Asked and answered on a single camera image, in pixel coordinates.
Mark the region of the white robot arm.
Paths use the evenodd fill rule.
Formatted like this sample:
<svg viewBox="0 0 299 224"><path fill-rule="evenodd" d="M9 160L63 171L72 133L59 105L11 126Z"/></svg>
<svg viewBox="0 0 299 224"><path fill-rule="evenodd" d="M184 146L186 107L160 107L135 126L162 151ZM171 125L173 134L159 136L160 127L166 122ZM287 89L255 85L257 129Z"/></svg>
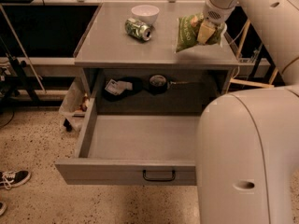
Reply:
<svg viewBox="0 0 299 224"><path fill-rule="evenodd" d="M206 0L229 15L240 5L284 86L225 94L204 110L195 164L200 224L293 224L299 167L298 0Z"/></svg>

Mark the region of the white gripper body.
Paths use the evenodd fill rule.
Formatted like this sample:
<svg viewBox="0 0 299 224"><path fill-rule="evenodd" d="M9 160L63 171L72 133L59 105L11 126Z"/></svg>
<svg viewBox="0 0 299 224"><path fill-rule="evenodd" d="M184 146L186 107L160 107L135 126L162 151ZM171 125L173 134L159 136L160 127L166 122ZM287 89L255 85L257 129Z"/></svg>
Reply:
<svg viewBox="0 0 299 224"><path fill-rule="evenodd" d="M214 5L211 0L206 0L203 7L204 18L215 24L227 21L233 11L234 2L231 2L228 6L220 7Z"/></svg>

